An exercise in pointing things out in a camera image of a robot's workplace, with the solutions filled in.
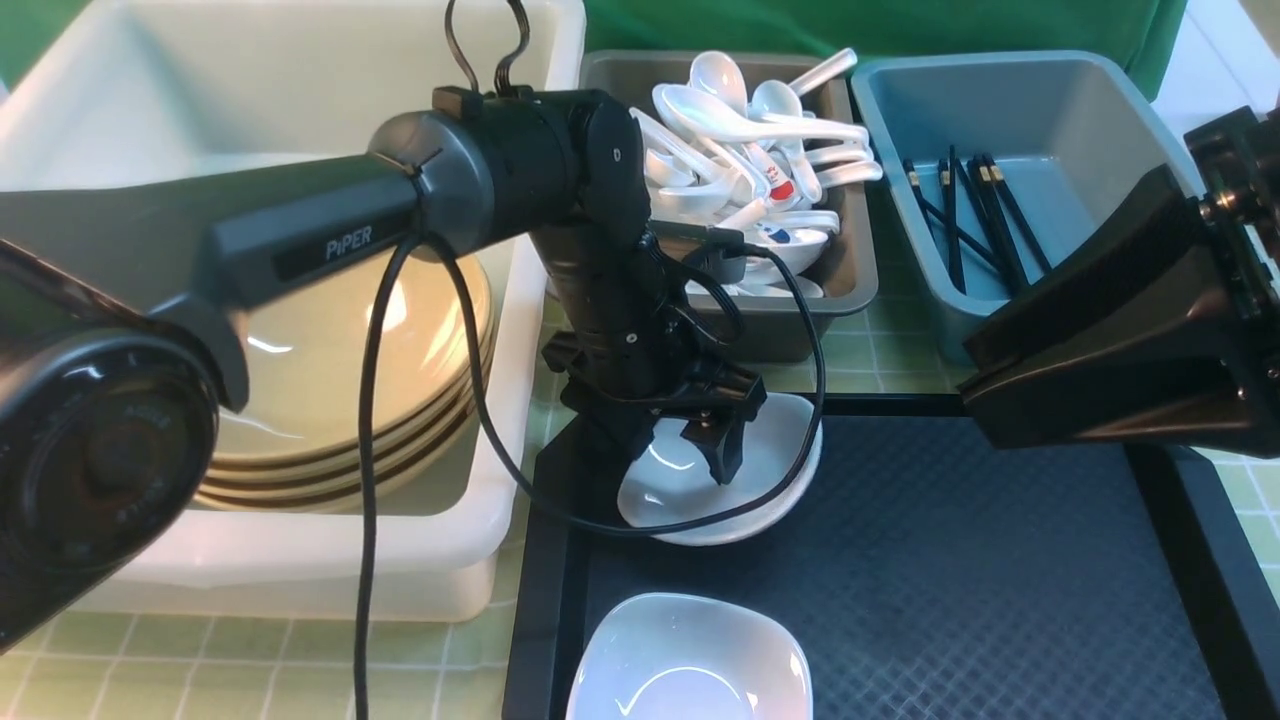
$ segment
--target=piper logo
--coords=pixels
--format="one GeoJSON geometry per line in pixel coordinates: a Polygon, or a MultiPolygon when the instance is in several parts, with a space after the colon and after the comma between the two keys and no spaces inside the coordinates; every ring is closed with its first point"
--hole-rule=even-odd
{"type": "Polygon", "coordinates": [[[374,225],[365,225],[342,237],[330,240],[324,246],[324,261],[337,260],[353,250],[360,250],[369,245],[371,240],[374,240],[374,225]]]}

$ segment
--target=gray tray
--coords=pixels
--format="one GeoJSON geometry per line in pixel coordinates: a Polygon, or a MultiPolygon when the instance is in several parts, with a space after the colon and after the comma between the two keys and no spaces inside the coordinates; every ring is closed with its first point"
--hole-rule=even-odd
{"type": "MultiPolygon", "coordinates": [[[[698,55],[692,51],[604,50],[582,58],[581,87],[608,91],[618,100],[654,115],[650,91],[663,82],[689,81],[689,64],[698,55]]],[[[748,87],[765,79],[790,81],[815,65],[818,58],[795,55],[735,54],[748,87]]],[[[852,122],[849,87],[833,79],[822,90],[804,97],[805,109],[820,118],[852,122]]],[[[841,232],[828,243],[822,258],[804,277],[822,286],[827,296],[810,300],[819,337],[826,334],[836,318],[867,307],[879,288],[876,251],[872,247],[867,196],[861,186],[835,188],[823,208],[836,210],[841,232]]],[[[735,297],[746,323],[746,333],[727,352],[746,363],[799,363],[813,348],[804,332],[795,301],[778,297],[735,297]]],[[[691,299],[694,307],[710,323],[723,320],[716,302],[705,296],[691,299]]]]}
{"type": "MultiPolygon", "coordinates": [[[[970,363],[964,340],[1009,296],[968,250],[961,256],[968,292],[951,284],[904,159],[915,163],[924,195],[941,208],[937,161],[948,145],[964,160],[995,155],[1052,264],[1088,240],[1134,183],[1161,164],[1172,167],[1188,193],[1203,191],[1187,151],[1124,70],[1100,55],[1053,50],[886,59],[858,68],[852,90],[929,288],[938,348],[952,363],[970,363]]],[[[957,219],[989,243],[963,188],[957,219]]],[[[1014,234],[1034,283],[1039,268],[1014,234]]]]}

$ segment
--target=black chopstick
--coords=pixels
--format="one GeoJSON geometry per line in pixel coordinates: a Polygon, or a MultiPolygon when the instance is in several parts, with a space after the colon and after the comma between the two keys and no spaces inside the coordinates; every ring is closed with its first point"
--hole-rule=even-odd
{"type": "Polygon", "coordinates": [[[1001,265],[1005,270],[1005,286],[1009,288],[1009,296],[1012,297],[1030,287],[1030,282],[1027,279],[1027,270],[1023,268],[1021,259],[1018,258],[1018,249],[1014,246],[1014,238],[1009,232],[1009,224],[1005,222],[1005,214],[1000,211],[1000,197],[996,196],[996,191],[992,187],[991,173],[987,172],[986,165],[977,158],[969,160],[966,167],[969,179],[973,181],[973,186],[977,190],[977,200],[974,201],[982,206],[987,217],[987,237],[991,238],[991,249],[1001,259],[1001,265]]]}
{"type": "Polygon", "coordinates": [[[951,266],[954,268],[951,282],[955,283],[960,292],[965,291],[964,287],[964,264],[960,260],[960,236],[956,233],[956,146],[952,145],[950,154],[946,160],[938,163],[938,170],[942,176],[942,205],[946,208],[947,213],[947,252],[950,254],[951,266]]]}
{"type": "Polygon", "coordinates": [[[1005,173],[996,164],[996,159],[991,155],[982,156],[983,163],[987,165],[987,170],[991,173],[991,179],[996,186],[996,191],[1000,197],[1005,201],[1005,206],[1009,208],[1009,213],[1014,217],[1014,224],[1018,225],[1018,232],[1023,233],[1023,238],[1027,241],[1027,247],[1030,249],[1032,255],[1036,258],[1036,264],[1039,265],[1041,273],[1048,274],[1053,268],[1048,261],[1048,256],[1044,255],[1044,246],[1039,243],[1036,238],[1036,233],[1032,231],[1032,224],[1027,222],[1027,215],[1023,214],[1023,209],[1018,206],[1018,199],[1014,197],[1012,188],[1005,182],[1005,173]]]}
{"type": "MultiPolygon", "coordinates": [[[[934,204],[929,202],[924,197],[924,192],[920,190],[920,176],[915,172],[915,164],[911,160],[902,160],[902,168],[906,170],[906,178],[911,183],[911,192],[915,193],[915,202],[920,206],[920,214],[924,215],[925,224],[928,224],[931,217],[937,219],[940,223],[946,223],[947,218],[942,214],[942,210],[938,210],[934,204]]],[[[978,242],[978,240],[965,232],[964,228],[956,228],[956,233],[960,237],[960,242],[964,242],[969,250],[973,250],[973,252],[982,258],[987,265],[991,265],[992,270],[997,273],[1000,272],[1000,259],[996,258],[991,250],[987,250],[987,246],[978,242]]]]}

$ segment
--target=white plastic bin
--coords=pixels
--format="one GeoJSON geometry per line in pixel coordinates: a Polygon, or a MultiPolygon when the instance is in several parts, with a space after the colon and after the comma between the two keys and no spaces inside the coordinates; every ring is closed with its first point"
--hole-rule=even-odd
{"type": "MultiPolygon", "coordinates": [[[[513,81],[575,87],[581,1],[526,6],[532,42],[513,81]]],[[[443,17],[444,0],[96,0],[0,110],[0,190],[125,186],[361,152],[385,118],[463,82],[443,17]]],[[[511,10],[466,0],[454,19],[488,86],[517,42],[511,10]]],[[[545,275],[527,237],[481,260],[502,301],[489,406],[518,459],[545,275]]],[[[458,621],[493,591],[516,486],[484,441],[460,442],[433,473],[431,487],[380,503],[379,619],[458,621]]],[[[349,618],[360,541],[356,515],[188,510],[81,607],[349,618]]]]}

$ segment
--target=blue tray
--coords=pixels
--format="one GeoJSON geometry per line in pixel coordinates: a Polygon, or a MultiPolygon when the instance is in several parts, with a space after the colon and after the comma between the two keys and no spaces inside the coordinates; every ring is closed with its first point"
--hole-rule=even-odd
{"type": "MultiPolygon", "coordinates": [[[[1167,163],[1188,195],[1203,192],[1187,150],[1124,70],[1100,55],[890,59],[860,67],[852,90],[929,288],[940,350],[954,363],[969,363],[961,343],[1009,296],[969,250],[963,254],[966,293],[951,283],[945,249],[920,214],[904,159],[915,163],[925,196],[942,208],[937,161],[948,146],[964,160],[995,155],[1053,264],[1088,240],[1152,168],[1167,163]]],[[[960,227],[987,240],[964,186],[960,193],[960,227]]],[[[941,225],[934,232],[942,238],[941,225]]],[[[1039,268],[1016,227],[1014,234],[1028,279],[1036,282],[1039,268]]]]}

